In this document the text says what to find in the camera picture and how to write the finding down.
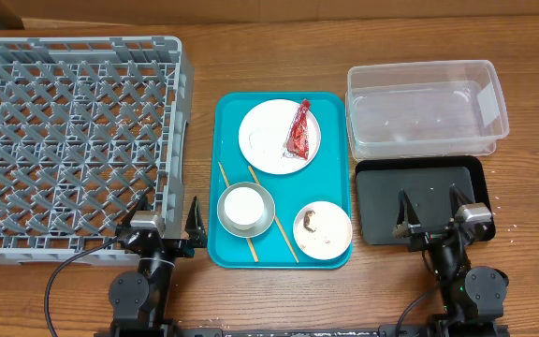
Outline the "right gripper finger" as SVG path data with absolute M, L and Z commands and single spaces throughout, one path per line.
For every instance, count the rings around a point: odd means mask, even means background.
M 468 220 L 473 203 L 455 185 L 449 186 L 451 214 L 454 220 Z
M 415 209 L 404 189 L 399 192 L 399 214 L 393 229 L 394 234 L 415 234 L 420 229 L 420 222 Z

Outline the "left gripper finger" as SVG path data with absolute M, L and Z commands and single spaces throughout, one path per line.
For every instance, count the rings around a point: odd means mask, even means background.
M 205 231 L 202 216 L 200 214 L 199 201 L 194 197 L 186 219 L 185 232 L 188 234 L 188 242 L 194 248 L 206 248 L 208 236 Z
M 137 203 L 128 211 L 121 220 L 120 228 L 148 228 L 152 226 L 152 214 L 148 198 L 141 195 Z

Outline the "white paper cup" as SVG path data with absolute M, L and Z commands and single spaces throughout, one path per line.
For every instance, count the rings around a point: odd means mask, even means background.
M 225 214 L 238 229 L 248 229 L 264 213 L 264 201 L 261 195 L 251 187 L 240 186 L 231 189 L 225 198 Z

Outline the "wooden chopstick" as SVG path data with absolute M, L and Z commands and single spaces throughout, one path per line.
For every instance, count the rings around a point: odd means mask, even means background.
M 231 184 L 230 184 L 230 182 L 229 182 L 229 180 L 228 180 L 228 178 L 226 176 L 226 173 L 225 173 L 225 170 L 224 170 L 224 167 L 223 167 L 222 163 L 218 162 L 218 166 L 219 166 L 219 169 L 220 169 L 220 173 L 222 174 L 223 180 L 225 182 L 226 188 L 230 187 Z M 258 263 L 258 261 L 259 261 L 258 255 L 256 253 L 255 247 L 254 247 L 251 239 L 247 238 L 246 241 L 247 241 L 248 247 L 250 249 L 251 255 L 253 257 L 254 263 Z
M 259 186 L 263 187 L 263 185 L 261 184 L 261 182 L 259 181 L 259 179 L 257 178 L 257 175 L 255 173 L 255 170 L 253 169 L 253 167 L 251 165 L 248 165 L 248 170 L 254 180 L 254 182 L 256 184 L 258 184 Z M 289 240 L 289 237 L 288 235 L 286 234 L 285 230 L 284 230 L 284 227 L 280 221 L 280 219 L 278 218 L 278 214 L 277 214 L 277 211 L 275 211 L 275 214 L 274 214 L 274 222 L 276 223 L 277 227 L 279 228 L 282 236 L 283 236 L 283 239 L 284 239 L 284 242 L 286 243 L 290 253 L 292 254 L 293 258 L 295 259 L 296 263 L 299 264 L 299 257 L 297 255 L 297 253 L 295 252 L 294 248 L 293 248 L 293 245 L 291 244 L 291 241 Z

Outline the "grey bowl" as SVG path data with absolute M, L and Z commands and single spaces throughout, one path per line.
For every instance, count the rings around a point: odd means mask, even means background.
M 225 198 L 228 192 L 236 187 L 240 186 L 246 186 L 253 188 L 256 192 L 258 192 L 263 201 L 264 201 L 264 213 L 261 216 L 261 218 L 255 223 L 254 227 L 242 230 L 235 227 L 234 223 L 231 222 L 226 214 L 225 214 Z M 230 185 L 230 187 L 227 188 L 226 191 L 222 193 L 222 195 L 219 198 L 219 201 L 217 203 L 217 216 L 218 219 L 224 229 L 226 229 L 230 234 L 239 237 L 239 238 L 253 238 L 260 236 L 264 232 L 266 232 L 271 224 L 274 221 L 274 214 L 275 214 L 275 202 L 273 200 L 273 197 L 271 194 L 263 187 L 259 186 L 256 183 L 235 183 L 233 185 Z

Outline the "small pink bowl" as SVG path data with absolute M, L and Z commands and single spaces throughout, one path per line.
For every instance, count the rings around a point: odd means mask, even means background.
M 314 233 L 303 227 L 303 217 L 313 210 L 311 225 Z M 307 256 L 318 260 L 331 260 L 351 247 L 353 236 L 349 215 L 340 206 L 328 201 L 315 201 L 304 206 L 293 223 L 293 235 L 298 248 Z

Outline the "brown food scrap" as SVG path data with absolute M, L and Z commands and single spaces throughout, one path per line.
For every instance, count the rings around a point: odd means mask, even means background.
M 311 225 L 311 220 L 312 220 L 312 217 L 314 215 L 315 215 L 315 212 L 313 210 L 310 210 L 310 211 L 307 211 L 304 214 L 304 217 L 303 217 L 303 227 L 308 232 L 311 232 L 311 233 L 314 233 L 316 231 L 316 229 L 314 227 L 312 227 L 312 225 Z

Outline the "large white plate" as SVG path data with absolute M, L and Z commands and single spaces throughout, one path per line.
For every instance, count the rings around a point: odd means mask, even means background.
M 299 106 L 296 101 L 271 99 L 257 104 L 245 114 L 239 129 L 239 146 L 253 167 L 268 174 L 285 175 L 311 163 L 319 151 L 321 130 L 310 111 L 307 113 L 308 158 L 291 154 L 285 145 Z

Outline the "red snack wrapper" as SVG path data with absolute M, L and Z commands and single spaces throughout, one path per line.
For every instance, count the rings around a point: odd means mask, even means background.
M 307 159 L 309 156 L 309 135 L 307 113 L 311 103 L 304 99 L 295 113 L 284 142 L 284 157 Z

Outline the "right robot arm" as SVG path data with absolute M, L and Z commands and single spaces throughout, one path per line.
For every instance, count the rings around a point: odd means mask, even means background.
M 449 186 L 451 217 L 440 231 L 424 229 L 404 190 L 399 192 L 399 215 L 393 229 L 396 239 L 407 238 L 408 250 L 420 252 L 436 285 L 409 304 L 394 328 L 395 336 L 408 329 L 406 316 L 423 300 L 441 295 L 444 312 L 431 315 L 418 336 L 507 336 L 498 326 L 509 286 L 508 276 L 491 267 L 474 267 L 466 248 L 481 242 L 493 227 L 492 213 L 483 202 L 472 202 L 455 185 Z

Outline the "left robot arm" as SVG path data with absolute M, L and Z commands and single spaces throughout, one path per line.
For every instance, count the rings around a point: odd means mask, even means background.
M 193 199 L 185 222 L 186 239 L 163 237 L 165 221 L 145 196 L 122 219 L 115 231 L 123 249 L 138 255 L 138 268 L 118 275 L 109 287 L 113 309 L 112 336 L 181 336 L 166 318 L 170 280 L 178 258 L 192 258 L 207 246 L 199 203 Z

